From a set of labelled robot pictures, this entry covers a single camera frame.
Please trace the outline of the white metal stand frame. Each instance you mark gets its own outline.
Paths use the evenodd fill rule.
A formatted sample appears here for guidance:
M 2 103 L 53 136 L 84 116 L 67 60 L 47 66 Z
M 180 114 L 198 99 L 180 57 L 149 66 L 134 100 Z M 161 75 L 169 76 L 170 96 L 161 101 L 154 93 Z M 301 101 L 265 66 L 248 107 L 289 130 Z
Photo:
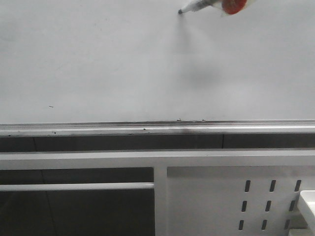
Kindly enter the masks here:
M 0 155 L 3 236 L 288 236 L 314 195 L 312 149 Z

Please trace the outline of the white whiteboard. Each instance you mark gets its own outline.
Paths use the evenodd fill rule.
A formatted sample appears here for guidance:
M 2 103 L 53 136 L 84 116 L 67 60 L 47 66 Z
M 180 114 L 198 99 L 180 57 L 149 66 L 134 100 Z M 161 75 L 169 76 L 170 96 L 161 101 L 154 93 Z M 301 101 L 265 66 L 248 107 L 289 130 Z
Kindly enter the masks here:
M 3 0 L 3 137 L 313 133 L 315 3 Z

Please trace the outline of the white whiteboard marker pen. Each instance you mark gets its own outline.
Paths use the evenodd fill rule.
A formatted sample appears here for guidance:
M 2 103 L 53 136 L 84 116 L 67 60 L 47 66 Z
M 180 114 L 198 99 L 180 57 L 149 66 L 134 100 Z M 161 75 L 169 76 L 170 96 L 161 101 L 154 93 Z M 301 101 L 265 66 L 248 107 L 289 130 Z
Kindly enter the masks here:
M 191 0 L 178 10 L 178 14 L 182 15 L 187 12 L 196 12 L 209 6 L 215 7 L 221 4 L 221 2 L 221 0 Z

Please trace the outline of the white plastic tray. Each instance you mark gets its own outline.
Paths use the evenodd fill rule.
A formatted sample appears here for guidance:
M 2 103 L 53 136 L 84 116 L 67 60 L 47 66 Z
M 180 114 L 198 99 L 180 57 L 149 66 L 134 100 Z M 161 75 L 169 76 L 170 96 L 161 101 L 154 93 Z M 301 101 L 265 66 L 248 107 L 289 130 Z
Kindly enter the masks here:
M 308 229 L 315 235 L 315 191 L 303 190 L 300 192 L 298 209 L 304 217 Z

